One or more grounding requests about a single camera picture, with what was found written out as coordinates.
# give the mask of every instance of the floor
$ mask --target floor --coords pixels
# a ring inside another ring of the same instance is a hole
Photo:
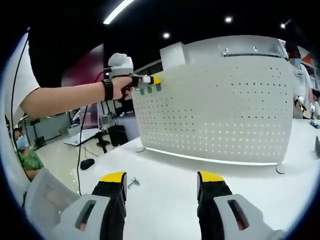
[[[70,190],[79,193],[78,180],[76,176],[77,161],[79,156],[79,147],[74,147],[64,144],[64,140],[68,136],[60,136],[47,142],[46,146],[41,147],[36,151],[43,162],[43,165],[64,185]],[[105,135],[104,140],[110,142],[109,135]],[[82,144],[80,160],[88,158],[96,158],[104,154],[101,147],[96,143],[97,139],[91,139],[85,144]],[[106,146],[109,152],[113,150],[111,144]]]

